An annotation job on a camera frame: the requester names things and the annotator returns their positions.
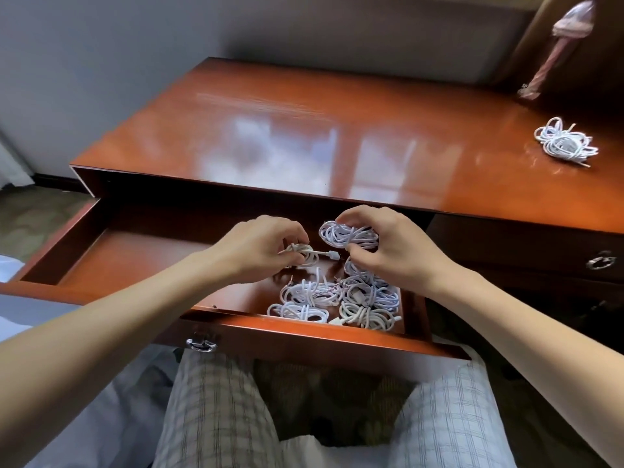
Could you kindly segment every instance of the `pink object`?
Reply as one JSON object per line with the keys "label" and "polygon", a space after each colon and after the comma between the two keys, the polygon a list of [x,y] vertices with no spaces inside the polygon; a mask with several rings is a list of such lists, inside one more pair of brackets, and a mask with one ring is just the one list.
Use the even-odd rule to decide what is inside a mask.
{"label": "pink object", "polygon": [[594,24],[594,6],[593,0],[585,0],[574,6],[563,18],[555,23],[552,27],[552,34],[559,39],[552,51],[550,51],[548,59],[542,64],[542,67],[533,76],[533,79],[531,79],[528,85],[523,85],[518,90],[520,98],[535,100],[539,97],[540,87],[566,46],[575,39],[582,39],[591,34]]}

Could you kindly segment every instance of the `wooden desk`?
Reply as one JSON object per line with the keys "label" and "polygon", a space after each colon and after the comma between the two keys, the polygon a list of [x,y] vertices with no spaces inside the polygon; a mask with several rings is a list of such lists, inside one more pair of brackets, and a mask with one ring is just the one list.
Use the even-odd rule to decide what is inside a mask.
{"label": "wooden desk", "polygon": [[[324,249],[323,221],[377,203],[495,283],[621,298],[622,136],[580,123],[600,148],[580,168],[542,153],[548,119],[473,88],[207,60],[72,162],[98,200],[0,291],[86,303],[261,213],[300,220]],[[601,251],[616,261],[589,269]],[[466,358],[431,342],[406,292],[393,334],[263,316],[286,278],[217,292],[159,340],[209,334],[232,353],[408,377],[415,357]]]}

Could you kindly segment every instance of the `dark baseboard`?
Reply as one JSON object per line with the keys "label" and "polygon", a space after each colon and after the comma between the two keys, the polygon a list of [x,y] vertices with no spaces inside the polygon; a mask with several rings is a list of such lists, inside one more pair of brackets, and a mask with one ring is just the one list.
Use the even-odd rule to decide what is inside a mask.
{"label": "dark baseboard", "polygon": [[49,187],[53,189],[71,190],[72,192],[89,193],[84,188],[82,182],[78,179],[72,179],[70,177],[51,176],[48,174],[35,174],[32,177],[35,181],[35,185],[39,187]]}

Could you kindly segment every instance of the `leg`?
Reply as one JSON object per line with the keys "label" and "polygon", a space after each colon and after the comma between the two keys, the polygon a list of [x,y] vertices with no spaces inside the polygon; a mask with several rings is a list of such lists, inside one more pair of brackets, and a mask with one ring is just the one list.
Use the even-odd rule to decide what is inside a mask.
{"label": "leg", "polygon": [[250,368],[224,354],[186,350],[175,381],[153,468],[283,466]]}
{"label": "leg", "polygon": [[472,361],[416,386],[394,426],[391,468],[515,468],[486,365]]}

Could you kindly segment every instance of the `person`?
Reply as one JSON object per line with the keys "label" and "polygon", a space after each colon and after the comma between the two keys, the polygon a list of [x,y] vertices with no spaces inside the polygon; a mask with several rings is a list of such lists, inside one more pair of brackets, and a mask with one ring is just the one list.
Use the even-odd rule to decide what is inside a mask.
{"label": "person", "polygon": [[[451,261],[404,215],[361,205],[337,221],[371,226],[357,266],[455,312],[485,337],[604,460],[624,466],[624,356]],[[0,344],[0,459],[22,467],[156,335],[207,294],[259,281],[303,257],[301,225],[261,216],[140,283]],[[514,460],[482,361],[418,384],[396,422],[389,466],[506,467]],[[281,467],[275,427],[248,368],[186,350],[154,468]]]}

